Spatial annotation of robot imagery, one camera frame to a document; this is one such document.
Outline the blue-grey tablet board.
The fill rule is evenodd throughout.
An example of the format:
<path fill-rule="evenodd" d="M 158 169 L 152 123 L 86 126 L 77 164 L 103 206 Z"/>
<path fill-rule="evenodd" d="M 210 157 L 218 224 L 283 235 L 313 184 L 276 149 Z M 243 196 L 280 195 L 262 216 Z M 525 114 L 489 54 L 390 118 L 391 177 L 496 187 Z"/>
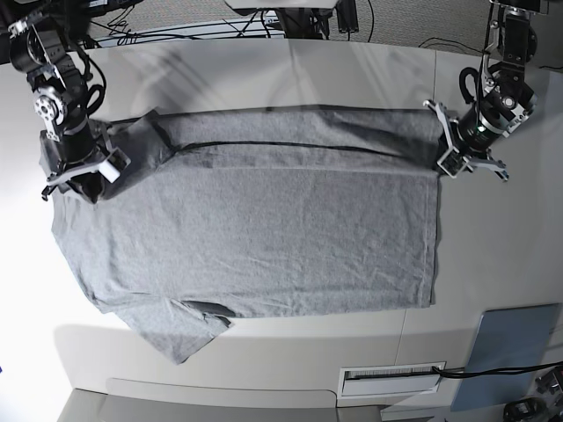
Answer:
<path fill-rule="evenodd" d="M 484 312 L 464 369 L 477 373 L 538 365 L 559 313 L 558 303 Z M 531 378 L 531 374 L 482 375 L 462 380 L 450 410 L 472 411 L 513 402 L 526 394 Z"/>

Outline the black device bottom right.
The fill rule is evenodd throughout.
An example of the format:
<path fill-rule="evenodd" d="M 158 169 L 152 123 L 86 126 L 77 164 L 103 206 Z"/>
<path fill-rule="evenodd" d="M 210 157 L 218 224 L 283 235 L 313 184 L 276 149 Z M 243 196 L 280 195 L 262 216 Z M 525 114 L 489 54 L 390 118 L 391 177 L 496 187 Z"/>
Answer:
<path fill-rule="evenodd" d="M 502 420 L 504 422 L 532 421 L 545 412 L 546 406 L 542 399 L 529 397 L 514 401 L 504 406 Z"/>

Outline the white base mount top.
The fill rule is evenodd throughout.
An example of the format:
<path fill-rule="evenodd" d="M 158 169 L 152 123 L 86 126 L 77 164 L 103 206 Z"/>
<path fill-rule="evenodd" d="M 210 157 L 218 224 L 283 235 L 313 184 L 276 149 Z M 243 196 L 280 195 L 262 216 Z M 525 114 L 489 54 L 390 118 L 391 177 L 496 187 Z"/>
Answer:
<path fill-rule="evenodd" d="M 338 0 L 225 0 L 233 10 L 276 8 L 332 9 Z"/>

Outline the grey T-shirt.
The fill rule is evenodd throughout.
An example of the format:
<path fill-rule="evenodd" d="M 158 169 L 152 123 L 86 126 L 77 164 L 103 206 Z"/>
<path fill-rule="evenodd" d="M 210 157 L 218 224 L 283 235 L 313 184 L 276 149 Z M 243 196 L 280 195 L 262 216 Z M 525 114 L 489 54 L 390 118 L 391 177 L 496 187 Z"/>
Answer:
<path fill-rule="evenodd" d="M 53 193 L 85 297 L 174 363 L 233 318 L 426 308 L 442 130 L 422 110 L 150 115 L 97 200 Z"/>

